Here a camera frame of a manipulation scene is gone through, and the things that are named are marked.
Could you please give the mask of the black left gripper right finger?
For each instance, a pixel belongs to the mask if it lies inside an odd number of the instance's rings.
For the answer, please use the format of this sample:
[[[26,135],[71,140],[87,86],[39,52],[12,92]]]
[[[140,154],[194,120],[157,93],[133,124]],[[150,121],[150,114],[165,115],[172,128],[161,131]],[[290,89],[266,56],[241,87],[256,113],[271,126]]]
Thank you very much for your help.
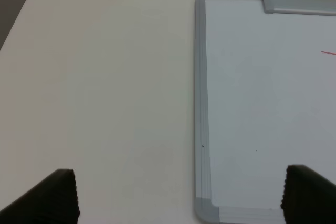
[[[304,165],[289,165],[280,208],[285,223],[335,223],[335,184]]]

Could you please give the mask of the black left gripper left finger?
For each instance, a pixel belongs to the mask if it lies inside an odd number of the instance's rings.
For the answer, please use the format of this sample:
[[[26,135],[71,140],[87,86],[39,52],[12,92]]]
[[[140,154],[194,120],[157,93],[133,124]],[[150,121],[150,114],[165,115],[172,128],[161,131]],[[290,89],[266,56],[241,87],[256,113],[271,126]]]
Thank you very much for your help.
[[[57,169],[1,210],[1,223],[77,223],[80,216],[76,177]]]

